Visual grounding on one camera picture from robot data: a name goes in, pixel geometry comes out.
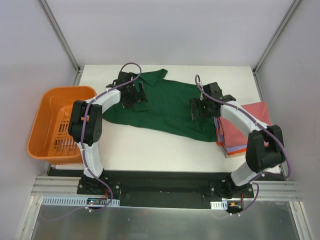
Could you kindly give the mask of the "dark green t shirt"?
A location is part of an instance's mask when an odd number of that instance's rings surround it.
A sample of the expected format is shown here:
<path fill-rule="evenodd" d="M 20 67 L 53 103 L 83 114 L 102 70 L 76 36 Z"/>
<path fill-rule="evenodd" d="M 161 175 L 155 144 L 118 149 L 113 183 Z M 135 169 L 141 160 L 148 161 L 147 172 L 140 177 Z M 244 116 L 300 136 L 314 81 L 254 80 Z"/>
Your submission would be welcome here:
<path fill-rule="evenodd" d="M 194 84 L 167 80 L 168 71 L 144 72 L 135 81 L 141 83 L 147 100 L 124 108 L 117 103 L 103 113 L 103 119 L 118 125 L 174 134 L 203 142 L 216 142 L 212 118 L 193 120 L 190 99 L 200 97 Z"/>

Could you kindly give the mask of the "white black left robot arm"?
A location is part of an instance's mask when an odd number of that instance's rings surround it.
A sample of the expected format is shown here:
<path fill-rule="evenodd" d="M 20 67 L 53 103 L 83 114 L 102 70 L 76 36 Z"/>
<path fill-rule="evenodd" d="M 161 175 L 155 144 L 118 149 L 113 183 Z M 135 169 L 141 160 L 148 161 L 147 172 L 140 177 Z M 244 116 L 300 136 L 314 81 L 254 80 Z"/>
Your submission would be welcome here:
<path fill-rule="evenodd" d="M 103 92 L 73 103 L 68 123 L 68 134 L 80 149 L 84 164 L 83 179 L 88 188 L 99 195 L 105 191 L 106 183 L 102 179 L 104 168 L 100 160 L 99 140 L 103 130 L 103 113 L 116 104 L 124 109 L 135 104 L 147 102 L 143 84 L 135 81 L 141 74 L 120 71 L 117 79 L 107 85 Z"/>

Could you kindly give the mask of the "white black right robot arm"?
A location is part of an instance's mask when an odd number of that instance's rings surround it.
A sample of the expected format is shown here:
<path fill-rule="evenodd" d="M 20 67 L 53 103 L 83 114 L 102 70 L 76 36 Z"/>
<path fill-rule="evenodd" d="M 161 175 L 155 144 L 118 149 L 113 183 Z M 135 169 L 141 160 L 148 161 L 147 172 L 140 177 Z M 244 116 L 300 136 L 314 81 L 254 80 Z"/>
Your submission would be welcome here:
<path fill-rule="evenodd" d="M 201 95 L 189 101 L 192 120 L 222 117 L 247 139 L 245 162 L 215 187 L 221 198 L 237 197 L 254 179 L 286 161 L 282 130 L 254 117 L 232 95 L 223 95 L 216 82 L 202 85 L 196 80 L 195 85 Z"/>

